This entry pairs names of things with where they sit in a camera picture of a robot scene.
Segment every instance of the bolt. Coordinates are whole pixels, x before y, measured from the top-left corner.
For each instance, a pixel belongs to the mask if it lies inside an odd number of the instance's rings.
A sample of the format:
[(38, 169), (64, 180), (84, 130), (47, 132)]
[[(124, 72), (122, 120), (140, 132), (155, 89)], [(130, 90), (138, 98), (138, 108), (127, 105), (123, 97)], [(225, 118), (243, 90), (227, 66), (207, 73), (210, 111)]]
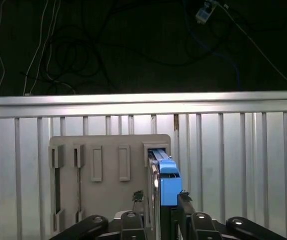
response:
[(202, 214), (202, 213), (198, 213), (197, 217), (200, 218), (200, 219), (204, 219), (206, 216), (204, 214)]
[(241, 220), (239, 220), (239, 219), (234, 219), (234, 220), (232, 220), (232, 222), (234, 224), (237, 224), (237, 225), (242, 225), (243, 224), (243, 222)]
[(136, 216), (133, 212), (129, 212), (128, 214), (127, 214), (127, 216), (129, 217), (129, 218), (133, 218), (134, 216)]
[(93, 222), (96, 223), (96, 224), (98, 224), (98, 223), (100, 223), (100, 222), (102, 222), (102, 221), (103, 221), (103, 219), (102, 219), (100, 216), (96, 216), (96, 217), (93, 219)]

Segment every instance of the black cable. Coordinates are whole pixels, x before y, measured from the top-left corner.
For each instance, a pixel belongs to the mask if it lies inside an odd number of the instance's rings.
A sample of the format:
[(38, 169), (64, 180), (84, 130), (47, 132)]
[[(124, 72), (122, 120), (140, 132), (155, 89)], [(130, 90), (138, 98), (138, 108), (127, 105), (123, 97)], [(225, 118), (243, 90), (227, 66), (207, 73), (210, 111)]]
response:
[(107, 26), (107, 24), (108, 24), (108, 21), (109, 21), (111, 15), (112, 15), (112, 13), (113, 13), (113, 11), (114, 11), (116, 5), (118, 4), (118, 1), (119, 1), (119, 0), (113, 0), (112, 5), (111, 5), (111, 7), (110, 7), (110, 9), (109, 9), (109, 11), (108, 11), (108, 14), (107, 14), (107, 16), (105, 17), (101, 28), (99, 29), (99, 32), (98, 32), (97, 37), (95, 38), (96, 41), (98, 41), (98, 40), (100, 39), (100, 37), (101, 37), (101, 35), (102, 35), (104, 29), (106, 28), (106, 26)]
[(125, 11), (129, 11), (132, 9), (136, 9), (136, 8), (140, 8), (140, 7), (146, 7), (146, 6), (151, 6), (151, 5), (155, 5), (155, 4), (169, 4), (169, 3), (175, 3), (178, 0), (159, 0), (159, 1), (149, 1), (149, 0), (145, 0), (145, 1), (140, 1), (140, 2), (131, 2), (128, 4), (124, 4), (120, 7), (116, 7), (114, 11), (112, 11), (111, 14), (118, 14), (118, 13), (122, 13)]
[(59, 81), (59, 80), (57, 80), (57, 79), (48, 80), (48, 79), (42, 79), (42, 78), (35, 78), (35, 77), (32, 77), (32, 76), (29, 76), (29, 75), (25, 74), (25, 73), (22, 72), (22, 71), (19, 72), (19, 74), (21, 74), (21, 75), (27, 77), (28, 79), (37, 80), (37, 81), (40, 81), (40, 82), (43, 82), (43, 83), (47, 83), (47, 84), (51, 84), (51, 85), (53, 85), (53, 83), (55, 82), (55, 83), (58, 83), (58, 84), (61, 84), (61, 85), (65, 86), (65, 87), (68, 87), (68, 88), (70, 88), (70, 90), (73, 90), (73, 91), (75, 91), (76, 93), (78, 93), (78, 91), (77, 91), (73, 86), (71, 86), (69, 83), (67, 83), (67, 82)]
[[(75, 35), (80, 36), (80, 38), (57, 36), (64, 33), (65, 31), (71, 32), (71, 30), (77, 31)], [(50, 46), (52, 46), (52, 48), (54, 49), (55, 62), (60, 70), (59, 73), (54, 73), (47, 70), (47, 52), (50, 50)], [(78, 77), (90, 79), (91, 77), (98, 74), (100, 71), (103, 72), (104, 76), (107, 75), (106, 67), (104, 66), (102, 57), (97, 50), (97, 47), (94, 44), (92, 37), (82, 28), (76, 25), (64, 25), (56, 29), (51, 38), (49, 39), (44, 52), (45, 54), (42, 56), (41, 60), (43, 66), (42, 72), (45, 72), (48, 75), (57, 79), (65, 74), (74, 74)], [(81, 62), (80, 54), (84, 55), (83, 62)], [(94, 68), (93, 71), (88, 74), (82, 73), (89, 63), (91, 64), (92, 68)], [(114, 90), (116, 90), (116, 86), (111, 82), (109, 78), (106, 77), (106, 79), (108, 80), (107, 87), (110, 89), (109, 92), (114, 92)], [(49, 92), (51, 88), (55, 87), (58, 84), (60, 83), (53, 82), (53, 85), (50, 86), (47, 91)]]
[[(246, 25), (250, 31), (255, 32), (255, 33), (262, 33), (262, 32), (272, 32), (272, 31), (281, 31), (285, 29), (287, 25), (287, 13), (285, 17), (279, 18), (279, 19), (273, 19), (269, 21), (261, 21), (261, 22), (248, 22), (247, 19), (236, 9), (229, 7), (229, 10), (232, 12), (235, 12), (238, 17), (235, 19), (235, 22), (238, 24), (243, 24)], [(253, 25), (263, 25), (263, 24), (269, 24), (269, 23), (278, 23), (280, 21), (283, 21), (281, 26), (278, 27), (269, 27), (269, 28), (262, 28), (262, 29), (255, 29), (252, 26)]]

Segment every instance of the rectangular slot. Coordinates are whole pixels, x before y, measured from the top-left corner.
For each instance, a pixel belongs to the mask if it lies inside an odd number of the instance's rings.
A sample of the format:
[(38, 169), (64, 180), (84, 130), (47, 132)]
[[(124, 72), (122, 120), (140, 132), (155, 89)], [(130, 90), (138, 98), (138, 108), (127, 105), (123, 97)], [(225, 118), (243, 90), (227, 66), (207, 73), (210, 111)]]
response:
[(102, 146), (92, 146), (90, 149), (90, 178), (93, 182), (103, 181)]
[(80, 149), (79, 148), (74, 148), (73, 158), (74, 158), (74, 164), (77, 167), (76, 168), (77, 185), (78, 185), (77, 186), (77, 208), (78, 208), (78, 212), (79, 212), (81, 210), (81, 207), (82, 207), (81, 158), (80, 158)]
[(119, 180), (130, 181), (130, 146), (119, 146)]
[(160, 173), (161, 179), (175, 179), (180, 178), (179, 173)]

